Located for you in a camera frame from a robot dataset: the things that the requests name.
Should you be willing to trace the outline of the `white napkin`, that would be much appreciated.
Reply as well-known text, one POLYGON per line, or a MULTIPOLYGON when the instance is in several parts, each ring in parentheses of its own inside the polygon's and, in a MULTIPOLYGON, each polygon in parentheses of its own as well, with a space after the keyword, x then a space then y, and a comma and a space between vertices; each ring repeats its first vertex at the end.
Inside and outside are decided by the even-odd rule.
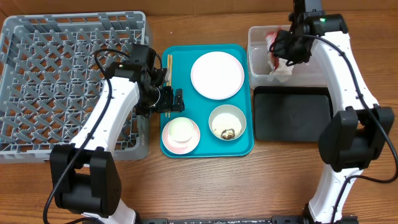
POLYGON ((271 75, 275 75, 280 82, 286 82, 291 74, 294 66, 287 66, 287 60, 282 58, 271 57, 269 65, 271 67, 271 75))

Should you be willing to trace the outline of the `white ceramic cup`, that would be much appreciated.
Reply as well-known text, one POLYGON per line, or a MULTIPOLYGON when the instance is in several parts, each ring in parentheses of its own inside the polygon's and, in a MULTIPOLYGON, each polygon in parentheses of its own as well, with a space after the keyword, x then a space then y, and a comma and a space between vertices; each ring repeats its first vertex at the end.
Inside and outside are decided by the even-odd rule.
POLYGON ((193 124, 188 118, 175 118, 169 123, 168 132, 174 141, 186 142, 193 136, 193 124))

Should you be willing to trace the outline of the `red snack wrapper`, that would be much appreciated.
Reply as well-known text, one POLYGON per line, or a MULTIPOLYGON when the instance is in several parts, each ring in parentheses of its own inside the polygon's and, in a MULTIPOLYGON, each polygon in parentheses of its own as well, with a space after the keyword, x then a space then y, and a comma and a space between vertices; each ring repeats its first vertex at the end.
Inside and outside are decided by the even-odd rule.
POLYGON ((270 47, 274 43, 275 38, 277 37, 279 29, 272 31, 271 33, 267 34, 266 36, 266 44, 268 50, 268 62, 273 72, 275 72, 279 68, 279 58, 275 57, 274 54, 271 52, 270 47))

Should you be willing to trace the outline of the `white rice grains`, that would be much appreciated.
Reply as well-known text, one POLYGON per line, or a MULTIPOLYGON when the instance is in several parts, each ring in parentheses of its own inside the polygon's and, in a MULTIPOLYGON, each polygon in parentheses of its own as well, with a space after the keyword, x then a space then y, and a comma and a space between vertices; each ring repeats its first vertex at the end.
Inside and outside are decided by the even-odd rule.
POLYGON ((211 122, 211 129, 216 137, 223 139, 221 133, 225 129, 234 129, 235 138, 241 134, 242 124, 240 120, 233 114, 221 113, 217 115, 211 122))

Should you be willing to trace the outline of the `grey-green ceramic bowl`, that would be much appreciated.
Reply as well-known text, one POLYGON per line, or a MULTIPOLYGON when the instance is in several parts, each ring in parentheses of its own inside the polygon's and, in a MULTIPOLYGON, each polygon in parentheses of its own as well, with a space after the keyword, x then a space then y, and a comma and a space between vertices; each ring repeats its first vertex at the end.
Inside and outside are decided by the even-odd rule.
POLYGON ((210 131, 212 132, 212 134, 215 136, 215 134, 213 133, 213 131, 211 129, 211 122, 214 120, 214 118, 217 115, 219 115, 221 113, 230 113, 230 114, 235 115, 240 120, 240 122, 242 124, 242 131, 241 131, 241 134, 234 139, 230 139, 230 140, 224 140, 224 139, 220 139, 220 138, 219 139, 223 140, 223 141, 233 141, 233 140, 240 138, 246 130, 247 121, 246 121, 246 116, 244 115, 244 113, 237 106, 234 106, 234 105, 221 105, 221 106, 216 107, 211 112, 209 120, 208 120, 208 124, 209 124, 209 128, 210 128, 210 131))

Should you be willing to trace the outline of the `brown food scrap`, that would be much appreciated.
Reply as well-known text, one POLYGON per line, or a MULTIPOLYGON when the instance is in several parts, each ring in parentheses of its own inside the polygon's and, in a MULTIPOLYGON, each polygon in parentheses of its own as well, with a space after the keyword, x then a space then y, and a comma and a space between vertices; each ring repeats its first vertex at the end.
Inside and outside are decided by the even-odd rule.
POLYGON ((225 140, 234 139, 235 138, 235 130, 234 129, 225 129, 221 133, 221 137, 225 140))

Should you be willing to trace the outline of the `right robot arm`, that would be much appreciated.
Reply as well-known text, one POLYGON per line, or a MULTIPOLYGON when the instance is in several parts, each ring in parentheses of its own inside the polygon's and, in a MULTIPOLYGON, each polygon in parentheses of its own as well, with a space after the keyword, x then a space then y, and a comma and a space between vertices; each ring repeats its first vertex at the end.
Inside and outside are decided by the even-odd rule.
POLYGON ((307 203, 309 223, 347 223, 342 209, 358 179, 383 183, 363 175, 385 144, 397 158, 389 139, 394 122, 390 107, 381 107, 366 86, 351 49, 347 25, 340 14, 293 12, 290 29, 280 30, 270 52, 288 66, 315 57, 326 78, 333 117, 321 133, 318 150, 324 168, 317 190, 307 203))

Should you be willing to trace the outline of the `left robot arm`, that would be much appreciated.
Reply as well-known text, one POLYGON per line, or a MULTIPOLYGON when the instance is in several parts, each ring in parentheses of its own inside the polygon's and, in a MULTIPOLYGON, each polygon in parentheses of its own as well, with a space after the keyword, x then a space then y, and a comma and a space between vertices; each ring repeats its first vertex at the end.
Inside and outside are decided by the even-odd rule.
POLYGON ((149 62, 113 62, 103 71, 106 83, 88 120, 70 143, 56 145, 50 153, 53 190, 43 211, 48 223, 51 201, 58 208, 80 214, 81 222, 135 223, 136 212, 121 199, 121 179, 114 149, 128 115, 135 111, 181 112, 182 90, 166 83, 168 68, 149 62))

